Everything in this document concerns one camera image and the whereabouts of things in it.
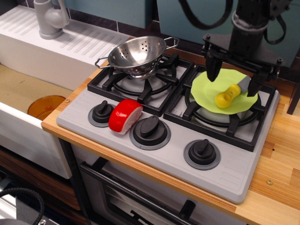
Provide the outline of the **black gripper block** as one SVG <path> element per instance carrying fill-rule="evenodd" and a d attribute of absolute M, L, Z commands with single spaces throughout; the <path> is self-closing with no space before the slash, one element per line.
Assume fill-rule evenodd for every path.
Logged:
<path fill-rule="evenodd" d="M 207 78 L 217 78 L 222 63 L 228 63 L 254 73 L 248 86 L 247 96 L 253 97 L 266 80 L 276 79 L 282 58 L 270 50 L 263 41 L 240 35 L 205 34 L 202 53 L 206 58 Z"/>

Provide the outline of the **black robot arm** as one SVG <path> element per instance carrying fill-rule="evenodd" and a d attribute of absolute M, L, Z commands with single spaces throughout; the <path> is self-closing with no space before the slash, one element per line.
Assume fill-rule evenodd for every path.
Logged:
<path fill-rule="evenodd" d="M 266 81 L 276 79 L 284 60 L 265 46 L 276 45 L 285 38 L 269 40 L 270 20 L 277 20 L 283 32 L 286 24 L 281 14 L 290 8 L 289 0 L 240 0 L 232 15 L 230 35 L 207 34 L 203 37 L 207 76 L 215 81 L 222 64 L 228 63 L 253 73 L 247 95 L 254 96 Z"/>

